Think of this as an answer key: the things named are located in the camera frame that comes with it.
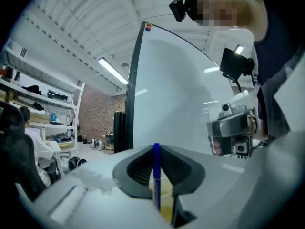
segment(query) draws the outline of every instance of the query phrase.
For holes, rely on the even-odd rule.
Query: floor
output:
[[[77,145],[78,145],[77,147],[79,152],[79,158],[84,158],[87,161],[100,157],[107,157],[111,155],[109,150],[106,150],[105,153],[104,150],[99,151],[96,149],[91,149],[90,144],[83,144],[81,142],[78,142]]]

